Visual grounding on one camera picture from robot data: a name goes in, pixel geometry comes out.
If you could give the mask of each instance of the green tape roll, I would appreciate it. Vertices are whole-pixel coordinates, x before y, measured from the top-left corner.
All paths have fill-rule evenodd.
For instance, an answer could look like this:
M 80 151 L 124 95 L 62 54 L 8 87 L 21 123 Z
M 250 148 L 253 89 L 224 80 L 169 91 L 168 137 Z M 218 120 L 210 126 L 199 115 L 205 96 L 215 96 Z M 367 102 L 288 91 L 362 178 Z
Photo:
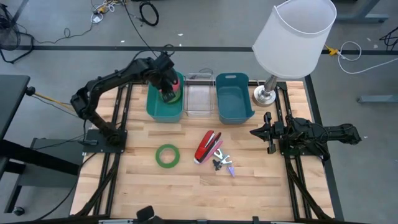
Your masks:
M 175 157 L 174 160 L 170 163 L 164 163 L 161 159 L 160 159 L 160 154 L 166 150 L 166 149 L 171 149 L 174 151 Z M 175 165 L 178 164 L 178 162 L 180 161 L 180 152 L 178 151 L 178 148 L 171 145 L 171 144 L 165 144 L 163 146 L 160 146 L 157 150 L 156 150 L 156 155 L 155 155 L 155 159 L 156 162 L 163 168 L 172 168 Z

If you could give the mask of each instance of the teal bin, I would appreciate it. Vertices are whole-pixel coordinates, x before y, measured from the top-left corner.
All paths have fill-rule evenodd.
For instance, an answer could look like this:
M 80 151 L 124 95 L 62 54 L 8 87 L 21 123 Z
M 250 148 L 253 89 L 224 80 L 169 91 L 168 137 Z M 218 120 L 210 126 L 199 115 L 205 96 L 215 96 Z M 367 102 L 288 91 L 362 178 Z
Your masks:
M 177 72 L 181 82 L 181 97 L 174 103 L 165 103 L 160 98 L 160 92 L 151 84 L 148 84 L 147 113 L 160 123 L 177 123 L 182 117 L 184 102 L 184 76 Z
M 218 114 L 223 124 L 243 124 L 254 115 L 248 83 L 249 77 L 243 73 L 222 73 L 216 77 Z

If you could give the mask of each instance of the wooden tabletop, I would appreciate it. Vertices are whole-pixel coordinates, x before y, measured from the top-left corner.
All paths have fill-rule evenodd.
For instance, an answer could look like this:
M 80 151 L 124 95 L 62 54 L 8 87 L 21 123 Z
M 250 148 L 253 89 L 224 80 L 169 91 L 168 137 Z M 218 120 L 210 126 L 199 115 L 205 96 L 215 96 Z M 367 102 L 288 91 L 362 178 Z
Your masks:
M 287 86 L 293 115 L 311 119 L 303 83 L 287 82 Z M 107 121 L 112 117 L 116 92 L 104 93 L 99 101 L 97 112 Z M 138 210 L 152 205 L 155 214 L 164 219 L 294 219 L 284 158 L 279 151 L 268 155 L 267 143 L 249 133 L 264 124 L 266 111 L 272 113 L 272 121 L 277 119 L 275 106 L 261 108 L 252 102 L 256 113 L 242 125 L 221 124 L 217 106 L 209 118 L 192 118 L 184 113 L 179 123 L 162 124 L 146 113 L 147 87 L 134 85 L 132 92 L 127 146 L 121 156 L 111 218 L 135 218 Z M 210 129 L 222 132 L 221 148 L 231 156 L 236 177 L 231 177 L 225 167 L 215 171 L 211 160 L 200 166 L 193 162 L 201 139 Z M 171 169 L 161 168 L 155 161 L 155 152 L 163 144 L 173 144 L 180 151 L 180 162 Z M 96 190 L 102 162 L 103 154 L 98 154 L 82 168 L 71 214 L 78 212 Z M 334 217 L 321 160 L 303 156 L 302 164 L 308 191 L 325 213 Z M 303 217 L 302 197 L 296 191 Z

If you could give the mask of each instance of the transparent tray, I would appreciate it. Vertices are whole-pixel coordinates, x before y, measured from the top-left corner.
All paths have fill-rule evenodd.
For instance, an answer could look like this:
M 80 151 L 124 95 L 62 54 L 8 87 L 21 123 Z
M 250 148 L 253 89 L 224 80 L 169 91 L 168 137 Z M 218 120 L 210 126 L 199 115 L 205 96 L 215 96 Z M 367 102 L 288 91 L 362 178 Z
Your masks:
M 215 105 L 214 77 L 210 73 L 189 73 L 185 76 L 184 110 L 188 116 L 210 116 Z

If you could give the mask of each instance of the white lampshade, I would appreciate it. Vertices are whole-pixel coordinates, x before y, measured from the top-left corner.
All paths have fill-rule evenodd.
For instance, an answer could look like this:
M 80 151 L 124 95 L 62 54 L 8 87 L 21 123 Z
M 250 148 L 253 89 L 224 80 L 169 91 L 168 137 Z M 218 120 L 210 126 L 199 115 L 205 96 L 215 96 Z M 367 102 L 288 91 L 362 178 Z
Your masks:
M 274 6 L 252 49 L 280 78 L 302 78 L 318 63 L 337 11 L 330 0 L 289 0 Z

